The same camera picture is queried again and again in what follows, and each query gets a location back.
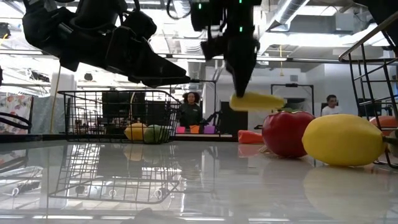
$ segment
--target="woman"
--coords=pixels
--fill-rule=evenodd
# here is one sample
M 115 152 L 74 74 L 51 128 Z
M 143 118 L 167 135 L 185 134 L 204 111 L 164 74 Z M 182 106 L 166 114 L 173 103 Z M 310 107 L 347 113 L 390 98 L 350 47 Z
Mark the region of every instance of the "woman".
M 202 120 L 201 108 L 198 105 L 200 95 L 189 92 L 183 95 L 184 104 L 180 106 L 180 126 L 189 128 L 191 125 L 199 125 Z

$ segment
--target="white shirt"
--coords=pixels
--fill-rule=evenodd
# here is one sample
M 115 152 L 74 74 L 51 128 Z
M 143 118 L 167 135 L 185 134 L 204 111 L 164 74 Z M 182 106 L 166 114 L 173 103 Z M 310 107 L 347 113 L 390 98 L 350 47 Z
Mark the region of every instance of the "white shirt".
M 321 116 L 331 115 L 331 114 L 340 114 L 340 113 L 341 113 L 341 108 L 339 106 L 335 106 L 334 108 L 330 108 L 329 106 L 326 106 L 322 109 Z

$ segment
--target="yellow fruit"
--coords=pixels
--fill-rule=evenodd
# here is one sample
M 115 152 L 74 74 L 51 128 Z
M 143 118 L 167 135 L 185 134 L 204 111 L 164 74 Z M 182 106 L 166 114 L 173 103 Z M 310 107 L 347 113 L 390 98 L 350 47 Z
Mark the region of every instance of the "yellow fruit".
M 351 114 L 316 118 L 307 126 L 302 142 L 314 159 L 334 166 L 364 166 L 386 148 L 382 132 L 368 120 Z
M 285 101 L 281 97 L 251 92 L 245 93 L 242 98 L 233 94 L 229 101 L 229 106 L 235 111 L 272 110 L 283 108 L 284 105 Z
M 134 123 L 126 127 L 124 134 L 129 140 L 142 141 L 146 127 L 147 126 L 142 123 Z

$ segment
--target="yellow banana toy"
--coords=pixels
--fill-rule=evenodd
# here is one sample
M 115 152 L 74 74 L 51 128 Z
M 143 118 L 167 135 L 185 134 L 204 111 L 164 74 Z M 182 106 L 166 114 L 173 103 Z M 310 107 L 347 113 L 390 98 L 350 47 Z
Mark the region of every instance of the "yellow banana toy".
M 242 98 L 233 94 L 229 101 L 229 106 L 235 111 L 272 110 L 283 108 L 284 105 L 285 101 L 281 97 L 252 92 L 246 92 Z

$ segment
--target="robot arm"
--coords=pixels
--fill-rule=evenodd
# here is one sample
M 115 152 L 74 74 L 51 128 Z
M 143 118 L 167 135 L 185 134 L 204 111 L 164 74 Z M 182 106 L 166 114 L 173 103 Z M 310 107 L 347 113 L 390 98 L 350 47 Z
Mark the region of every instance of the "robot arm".
M 124 0 L 101 4 L 81 0 L 76 13 L 57 9 L 53 0 L 24 0 L 24 5 L 22 23 L 28 43 L 58 57 L 61 66 L 71 71 L 77 71 L 82 62 L 151 87 L 190 81 L 184 69 L 152 51 L 147 40 L 157 27 L 137 4 L 129 12 Z M 115 26 L 116 19 L 122 20 L 121 26 Z
M 236 95 L 242 97 L 256 65 L 259 42 L 253 37 L 253 7 L 261 0 L 187 1 L 192 1 L 193 29 L 208 29 L 208 40 L 201 43 L 205 58 L 224 55 Z M 184 69 L 152 51 L 147 40 L 157 27 L 139 10 L 138 0 L 135 3 L 136 9 L 128 12 L 124 0 L 102 0 L 101 4 L 98 0 L 80 0 L 76 13 L 72 13 L 64 7 L 58 9 L 54 0 L 24 0 L 25 37 L 31 45 L 58 57 L 61 66 L 72 71 L 83 62 L 151 87 L 188 83 Z M 116 27 L 118 18 L 121 26 Z M 223 35 L 213 38 L 213 25 L 220 25 Z

